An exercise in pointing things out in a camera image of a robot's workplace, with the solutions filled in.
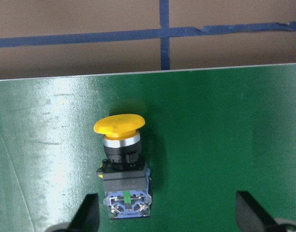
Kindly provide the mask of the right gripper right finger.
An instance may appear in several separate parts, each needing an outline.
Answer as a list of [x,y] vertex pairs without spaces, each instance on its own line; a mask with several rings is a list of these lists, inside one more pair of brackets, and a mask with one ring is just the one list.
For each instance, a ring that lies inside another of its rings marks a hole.
[[241,232],[280,232],[272,216],[247,191],[236,192],[235,218]]

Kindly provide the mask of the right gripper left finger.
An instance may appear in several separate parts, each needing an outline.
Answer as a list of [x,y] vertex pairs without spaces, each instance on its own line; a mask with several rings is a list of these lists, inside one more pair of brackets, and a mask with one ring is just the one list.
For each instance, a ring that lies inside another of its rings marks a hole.
[[87,194],[67,227],[68,232],[97,232],[100,226],[99,198],[97,193]]

